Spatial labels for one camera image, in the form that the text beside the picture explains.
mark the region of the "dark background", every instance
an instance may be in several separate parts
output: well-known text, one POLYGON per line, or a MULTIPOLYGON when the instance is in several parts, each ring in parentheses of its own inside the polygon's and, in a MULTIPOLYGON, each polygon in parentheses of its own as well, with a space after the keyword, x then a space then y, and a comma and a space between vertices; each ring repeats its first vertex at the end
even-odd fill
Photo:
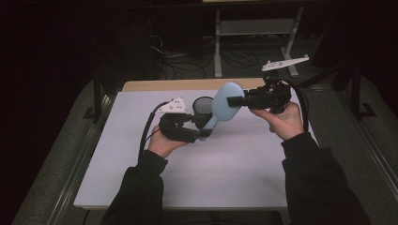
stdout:
MULTIPOLYGON (((333 10, 315 66, 328 68, 341 60, 352 60, 398 114, 398 77, 394 71, 397 9, 383 1, 362 2, 365 4, 333 10)), ((80 11, 82 2, 77 0, 7 0, 0 4, 0 223, 9 224, 75 98, 94 74, 99 74, 103 88, 111 95, 125 81, 156 80, 161 71, 159 56, 149 48, 145 13, 80 11)), ((319 6, 306 8, 299 28, 302 36, 323 32, 318 24, 323 18, 320 13, 319 6)), ((189 20, 180 20, 187 18, 187 12, 172 14, 163 11, 151 15, 158 22, 153 28, 169 38, 170 45, 176 45, 182 38, 176 34, 187 26, 200 27, 183 38, 187 44, 178 46, 182 51, 200 53, 202 35, 214 31, 213 18, 196 12, 189 13, 189 20), (162 18, 176 26, 161 24, 165 23, 162 18)))

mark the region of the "person's left hand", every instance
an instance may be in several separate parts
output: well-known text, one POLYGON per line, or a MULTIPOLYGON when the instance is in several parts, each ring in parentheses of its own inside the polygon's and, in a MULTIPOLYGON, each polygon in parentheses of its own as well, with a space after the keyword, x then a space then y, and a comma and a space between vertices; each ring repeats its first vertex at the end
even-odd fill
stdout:
POLYGON ((152 129, 152 137, 149 141, 148 150, 158 154, 162 158, 168 157, 178 147, 187 145, 187 142, 173 141, 161 134, 159 126, 152 129))

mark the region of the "person's right hand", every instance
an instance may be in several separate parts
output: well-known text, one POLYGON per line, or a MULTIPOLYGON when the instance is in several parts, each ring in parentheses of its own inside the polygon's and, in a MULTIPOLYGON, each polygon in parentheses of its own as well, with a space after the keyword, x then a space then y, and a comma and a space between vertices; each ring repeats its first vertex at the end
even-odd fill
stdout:
POLYGON ((284 141, 304 132, 301 122, 299 105, 294 102, 286 104, 286 109, 280 114, 267 110, 251 110, 251 112, 269 123, 269 131, 276 133, 284 141))

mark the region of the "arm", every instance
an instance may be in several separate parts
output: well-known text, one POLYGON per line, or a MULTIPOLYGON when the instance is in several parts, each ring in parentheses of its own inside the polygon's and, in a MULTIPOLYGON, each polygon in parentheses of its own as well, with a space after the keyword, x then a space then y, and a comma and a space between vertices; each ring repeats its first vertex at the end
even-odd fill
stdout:
POLYGON ((123 181, 101 224, 161 224, 163 181, 161 173, 169 156, 186 143, 170 141, 154 127, 148 150, 135 167, 126 170, 123 181))
POLYGON ((344 171, 329 148, 320 149, 304 132, 299 106, 290 102, 281 114, 252 110, 281 139, 286 159, 286 199, 292 225, 371 224, 344 171))

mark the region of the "gray floor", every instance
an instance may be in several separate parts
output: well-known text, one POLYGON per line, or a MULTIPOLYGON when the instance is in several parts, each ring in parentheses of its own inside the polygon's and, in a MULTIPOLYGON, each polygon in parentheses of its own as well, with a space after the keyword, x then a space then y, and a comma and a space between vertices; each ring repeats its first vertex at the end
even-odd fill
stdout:
MULTIPOLYGON (((292 50, 292 57, 302 57, 305 53, 312 57, 318 42, 319 38, 314 37, 298 39, 292 50)), ((275 50, 272 45, 262 45, 258 49, 256 51, 258 63, 250 67, 244 67, 243 64, 255 63, 255 58, 245 59, 246 61, 236 58, 241 64, 236 64, 234 67, 231 66, 233 61, 229 61, 230 64, 228 64, 225 59, 222 60, 223 77, 260 77, 262 76, 260 68, 268 59, 283 60, 279 50, 275 50)), ((240 55, 249 53, 250 48, 244 51, 223 51, 222 53, 226 57, 233 57, 237 53, 240 55)), ((181 73, 177 73, 176 77, 212 78, 214 67, 211 57, 210 53, 195 61, 195 64, 206 66, 205 68, 186 64, 184 65, 186 70, 179 70, 181 73)), ((305 81, 322 71, 320 68, 309 65, 310 63, 298 65, 300 76, 294 80, 295 83, 305 81)), ((167 77, 172 78, 174 74, 172 69, 165 67, 164 70, 167 70, 167 77)), ((289 78, 287 69, 281 69, 279 75, 282 78, 289 78)), ((397 118, 383 103, 376 88, 363 79, 361 101, 369 103, 377 116, 363 118, 361 122, 357 121, 346 109, 349 89, 336 93, 330 88, 331 80, 332 76, 304 90, 310 102, 310 121, 318 143, 320 146, 330 146, 333 149, 335 157, 345 169, 351 187, 358 194, 374 225, 398 224, 398 202, 386 182, 386 177, 382 175, 375 163, 369 141, 363 138, 366 135, 360 130, 361 128, 367 130, 373 143, 390 164, 391 170, 398 173, 397 118)), ((87 134, 93 129, 100 129, 100 125, 94 125, 91 119, 83 119, 86 109, 92 106, 92 83, 90 83, 70 110, 69 118, 60 131, 36 182, 26 196, 14 224, 82 224, 85 216, 87 216, 85 224, 100 224, 103 211, 90 211, 87 214, 84 209, 72 205, 79 188, 79 181, 83 178, 89 163, 89 157, 80 161, 78 158, 83 149, 91 146, 87 144, 87 137, 90 137, 87 134), (73 184, 76 185, 65 188, 65 184, 73 179, 76 181, 73 184)), ((283 212, 283 219, 284 222, 288 222, 288 215, 285 212, 283 212)))

